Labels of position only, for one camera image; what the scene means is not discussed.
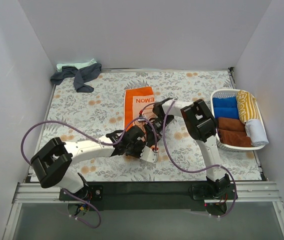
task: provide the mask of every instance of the white towel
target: white towel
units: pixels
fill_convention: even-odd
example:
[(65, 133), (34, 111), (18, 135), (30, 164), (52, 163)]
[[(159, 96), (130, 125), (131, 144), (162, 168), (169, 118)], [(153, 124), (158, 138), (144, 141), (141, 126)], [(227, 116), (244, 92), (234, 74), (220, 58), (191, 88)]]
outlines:
[(259, 147), (268, 144), (268, 140), (259, 119), (250, 119), (245, 123), (246, 135), (251, 138), (252, 146)]
[(81, 68), (93, 65), (95, 63), (97, 63), (95, 61), (95, 59), (92, 59), (89, 62), (84, 62), (84, 63), (59, 63), (59, 64), (56, 65), (56, 68), (57, 68), (58, 72), (61, 72), (62, 71), (62, 67), (64, 67), (64, 66), (76, 67), (77, 69), (81, 69)]

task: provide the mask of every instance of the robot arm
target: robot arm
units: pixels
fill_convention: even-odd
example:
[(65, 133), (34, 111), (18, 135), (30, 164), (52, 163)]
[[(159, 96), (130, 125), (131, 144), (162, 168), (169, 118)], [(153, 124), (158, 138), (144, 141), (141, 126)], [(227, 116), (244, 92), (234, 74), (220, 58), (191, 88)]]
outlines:
[[(170, 115), (166, 124), (173, 119), (174, 117)], [(151, 147), (155, 144), (155, 138), (157, 140), (161, 138), (163, 120), (164, 118), (159, 116), (152, 122), (152, 127), (146, 124), (144, 126), (146, 132), (135, 125), (126, 132), (117, 130), (106, 134), (97, 139), (98, 142), (91, 140), (62, 142), (59, 137), (55, 137), (32, 157), (31, 165), (43, 188), (57, 186), (76, 193), (85, 186), (86, 181), (80, 173), (69, 170), (71, 164), (97, 157), (123, 154), (152, 163), (156, 162), (158, 152)]]
[[(166, 99), (157, 103), (154, 110), (166, 114), (172, 103), (172, 99)], [(199, 145), (207, 167), (222, 164), (215, 138), (216, 120), (203, 100), (175, 101), (169, 113), (184, 119), (188, 133)], [(206, 171), (206, 175), (212, 181), (216, 181), (224, 177), (224, 172), (221, 168), (213, 167)]]
[[(158, 116), (152, 125), (156, 131), (156, 138), (161, 138), (161, 130), (164, 117), (172, 104), (172, 99), (166, 99), (154, 104), (153, 112)], [(182, 117), (191, 137), (198, 143), (203, 154), (206, 166), (221, 164), (215, 134), (216, 120), (201, 99), (195, 102), (174, 103), (168, 115), (166, 125), (174, 116)], [(101, 145), (91, 140), (79, 142), (62, 142), (59, 137), (51, 139), (31, 160), (32, 167), (43, 188), (58, 186), (77, 193), (86, 184), (85, 179), (79, 174), (69, 170), (70, 164), (97, 157), (112, 157), (126, 154), (148, 162), (156, 162), (158, 153), (152, 150), (154, 134), (149, 125), (145, 125), (146, 133), (139, 127), (133, 126), (126, 132), (114, 131), (101, 137), (99, 140), (105, 143), (116, 143), (119, 134), (123, 134), (122, 140), (115, 145)], [(223, 194), (230, 185), (227, 174), (219, 167), (213, 167), (206, 171), (207, 182), (213, 187), (215, 196)]]

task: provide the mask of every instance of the floral tablecloth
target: floral tablecloth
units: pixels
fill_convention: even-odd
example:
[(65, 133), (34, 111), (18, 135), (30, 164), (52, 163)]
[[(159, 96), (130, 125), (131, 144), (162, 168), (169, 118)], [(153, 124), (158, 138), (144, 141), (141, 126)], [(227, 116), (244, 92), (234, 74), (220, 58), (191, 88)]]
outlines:
[[(153, 88), (156, 101), (174, 98), (180, 101), (204, 99), (210, 106), (211, 93), (220, 88), (231, 88), (227, 71), (180, 72), (103, 72), (88, 83), (92, 93), (77, 93), (73, 78), (66, 78), (56, 86), (48, 120), (60, 120), (73, 125), (95, 138), (123, 129), (125, 89), (145, 86)], [(51, 138), (63, 141), (84, 140), (83, 136), (58, 124), (47, 124), (40, 147)], [(201, 151), (189, 136), (182, 118), (176, 117), (166, 132), (167, 144), (176, 162), (185, 169), (205, 167)], [(163, 141), (159, 142), (157, 163), (149, 163), (129, 156), (100, 157), (70, 166), (87, 181), (191, 181), (205, 180), (205, 172), (184, 173), (168, 159)], [(222, 164), (236, 180), (261, 180), (252, 151), (231, 152), (219, 149)], [(36, 175), (31, 177), (37, 182)]]

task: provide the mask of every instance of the yellow striped towel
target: yellow striped towel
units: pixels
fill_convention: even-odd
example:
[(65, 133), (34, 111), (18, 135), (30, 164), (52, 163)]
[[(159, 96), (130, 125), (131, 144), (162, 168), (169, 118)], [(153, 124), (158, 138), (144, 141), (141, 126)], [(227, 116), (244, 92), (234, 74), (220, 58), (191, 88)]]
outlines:
[(250, 119), (259, 119), (256, 108), (256, 99), (247, 91), (240, 90), (236, 95), (238, 115), (240, 121), (245, 124)]

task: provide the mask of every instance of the white basket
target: white basket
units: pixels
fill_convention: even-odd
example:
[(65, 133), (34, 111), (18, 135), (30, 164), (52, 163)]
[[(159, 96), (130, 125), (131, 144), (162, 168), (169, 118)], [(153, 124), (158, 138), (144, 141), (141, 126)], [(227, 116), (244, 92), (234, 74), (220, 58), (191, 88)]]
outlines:
[[(215, 90), (214, 92), (212, 92), (212, 94), (211, 94), (211, 111), (212, 111), (213, 116), (215, 116), (214, 115), (214, 107), (213, 107), (213, 98), (225, 99), (225, 98), (235, 97), (237, 95), (238, 91), (240, 91), (240, 90), (223, 88), (223, 89), (218, 89), (218, 90)], [(257, 112), (258, 112), (258, 115), (260, 117), (263, 129), (265, 131), (262, 116), (261, 116), (261, 113), (260, 113), (260, 109), (258, 108), (256, 101), (255, 101), (255, 105), (256, 105)], [(216, 132), (216, 143), (217, 143), (217, 146), (219, 148), (229, 150), (229, 151), (233, 151), (233, 152), (259, 150), (259, 149), (261, 149), (265, 146), (265, 145), (262, 145), (262, 146), (253, 146), (253, 147), (239, 147), (239, 146), (231, 146), (231, 145), (223, 144), (223, 143), (220, 142), (220, 138), (219, 138), (217, 132)]]

